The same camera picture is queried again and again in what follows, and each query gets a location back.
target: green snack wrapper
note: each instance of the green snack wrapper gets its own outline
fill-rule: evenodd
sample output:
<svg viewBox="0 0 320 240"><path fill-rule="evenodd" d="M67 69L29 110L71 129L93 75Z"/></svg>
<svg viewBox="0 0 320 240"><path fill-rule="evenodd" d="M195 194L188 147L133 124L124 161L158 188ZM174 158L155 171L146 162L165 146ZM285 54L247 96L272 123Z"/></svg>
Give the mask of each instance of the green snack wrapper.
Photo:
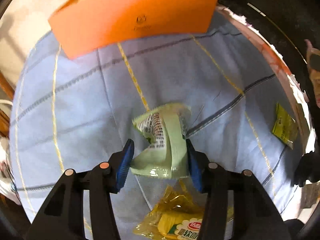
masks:
<svg viewBox="0 0 320 240"><path fill-rule="evenodd" d="M293 142L298 135L297 122L279 103L277 103L276 113L277 121L273 126L272 133L293 149Z"/></svg>
<svg viewBox="0 0 320 240"><path fill-rule="evenodd" d="M136 175L176 179L188 176L187 145L184 136L190 109L170 103L146 112L132 122L150 146L132 160Z"/></svg>

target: blue cloth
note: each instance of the blue cloth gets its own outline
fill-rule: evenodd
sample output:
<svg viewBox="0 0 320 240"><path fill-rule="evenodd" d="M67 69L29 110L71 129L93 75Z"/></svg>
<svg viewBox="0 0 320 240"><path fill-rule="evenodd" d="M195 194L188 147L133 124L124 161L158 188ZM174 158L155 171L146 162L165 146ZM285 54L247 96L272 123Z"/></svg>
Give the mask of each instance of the blue cloth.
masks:
<svg viewBox="0 0 320 240"><path fill-rule="evenodd" d="M291 150L271 133L277 102L294 116L280 82L262 54L219 13L215 12L208 32L195 37L201 46L189 34L121 45L149 107L169 102L190 106L187 137L195 149L230 171L252 170L283 212L294 194L290 184L302 146L298 137ZM52 115L58 51L59 43L51 32L35 45L13 102L12 168L31 221L33 210L39 210L61 176ZM55 93L57 143L64 169L91 170L120 151L128 138L135 142L135 156L148 146L132 125L145 107L117 44L75 60L69 60L62 50ZM150 212L168 183L174 181L136 177L129 172L124 188L111 196L122 239L141 239L132 234L132 228ZM90 225L88 192L84 194L84 216ZM92 239L89 227L86 237Z"/></svg>

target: orange board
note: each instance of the orange board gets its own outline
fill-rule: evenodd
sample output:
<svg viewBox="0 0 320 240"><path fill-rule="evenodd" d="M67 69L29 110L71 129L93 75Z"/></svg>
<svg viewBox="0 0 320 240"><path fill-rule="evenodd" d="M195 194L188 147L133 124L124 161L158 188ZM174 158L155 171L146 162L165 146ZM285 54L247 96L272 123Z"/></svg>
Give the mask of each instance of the orange board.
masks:
<svg viewBox="0 0 320 240"><path fill-rule="evenodd" d="M49 18L69 58L159 34L205 33L217 0L70 0Z"/></svg>

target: plastic wrapper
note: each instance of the plastic wrapper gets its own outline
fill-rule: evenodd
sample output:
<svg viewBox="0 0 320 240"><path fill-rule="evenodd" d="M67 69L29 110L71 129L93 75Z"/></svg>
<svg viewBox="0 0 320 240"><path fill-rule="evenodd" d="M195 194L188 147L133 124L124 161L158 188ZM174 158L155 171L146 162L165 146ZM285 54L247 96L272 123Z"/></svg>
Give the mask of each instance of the plastic wrapper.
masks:
<svg viewBox="0 0 320 240"><path fill-rule="evenodd" d="M187 145L184 136L190 109L170 103L135 118L132 122L150 145L132 160L131 171L161 179L188 176Z"/></svg>
<svg viewBox="0 0 320 240"><path fill-rule="evenodd" d="M164 196L133 230L135 234L154 240L197 239L204 208L193 202L182 181L179 184L181 192L175 191L171 186L166 188ZM232 217L233 208L229 207L227 221Z"/></svg>
<svg viewBox="0 0 320 240"><path fill-rule="evenodd" d="M277 103L276 113L277 121L272 133L293 149L293 142L298 135L298 125L279 103Z"/></svg>

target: yellow food package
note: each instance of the yellow food package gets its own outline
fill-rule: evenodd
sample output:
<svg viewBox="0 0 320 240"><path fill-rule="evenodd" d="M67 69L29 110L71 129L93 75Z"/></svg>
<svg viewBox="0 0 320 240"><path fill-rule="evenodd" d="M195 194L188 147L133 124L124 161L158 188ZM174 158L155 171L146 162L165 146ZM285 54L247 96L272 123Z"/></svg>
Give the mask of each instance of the yellow food package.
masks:
<svg viewBox="0 0 320 240"><path fill-rule="evenodd" d="M171 186L166 188L164 196L133 233L154 240L197 239L204 208L193 202L181 180L179 185L182 192L175 191ZM227 221L232 217L233 208L228 208Z"/></svg>
<svg viewBox="0 0 320 240"><path fill-rule="evenodd" d="M298 135L298 125L279 103L277 103L276 113L277 121L272 133L293 149L293 142Z"/></svg>

